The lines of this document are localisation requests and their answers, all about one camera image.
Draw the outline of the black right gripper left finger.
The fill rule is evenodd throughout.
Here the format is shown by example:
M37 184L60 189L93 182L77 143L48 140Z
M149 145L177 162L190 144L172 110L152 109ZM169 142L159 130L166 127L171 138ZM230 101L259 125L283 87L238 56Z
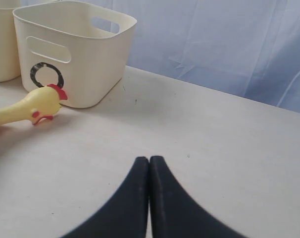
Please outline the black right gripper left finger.
M149 210L149 161L137 157L111 198L65 238L144 238Z

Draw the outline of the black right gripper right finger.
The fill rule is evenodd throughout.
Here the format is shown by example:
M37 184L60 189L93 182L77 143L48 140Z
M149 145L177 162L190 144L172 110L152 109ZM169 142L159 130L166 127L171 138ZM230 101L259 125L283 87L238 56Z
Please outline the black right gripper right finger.
M162 156L150 158L150 217L154 238L243 238L197 204Z

